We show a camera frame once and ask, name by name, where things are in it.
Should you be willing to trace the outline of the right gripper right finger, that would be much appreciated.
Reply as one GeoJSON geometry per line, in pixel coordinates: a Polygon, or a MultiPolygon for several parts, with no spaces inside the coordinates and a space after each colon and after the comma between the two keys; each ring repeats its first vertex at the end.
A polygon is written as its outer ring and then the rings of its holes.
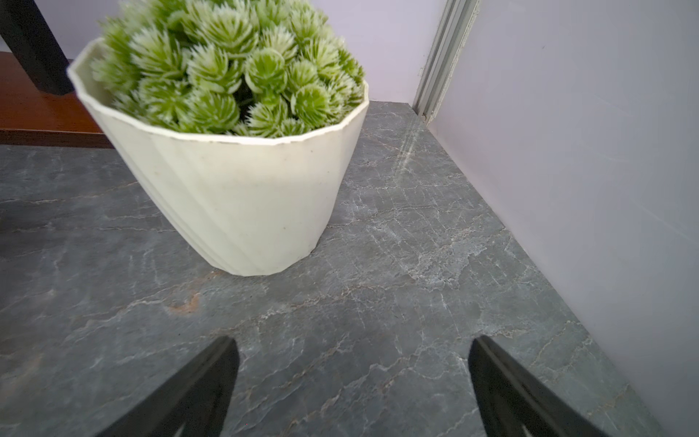
{"type": "Polygon", "coordinates": [[[471,384],[488,436],[604,436],[493,339],[473,340],[471,384]]]}

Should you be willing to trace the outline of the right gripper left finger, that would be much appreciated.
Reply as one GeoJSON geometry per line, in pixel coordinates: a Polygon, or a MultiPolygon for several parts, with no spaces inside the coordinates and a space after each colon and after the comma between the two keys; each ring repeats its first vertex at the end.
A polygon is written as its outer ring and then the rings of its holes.
{"type": "Polygon", "coordinates": [[[100,436],[219,436],[240,368],[229,336],[214,342],[100,436]]]}

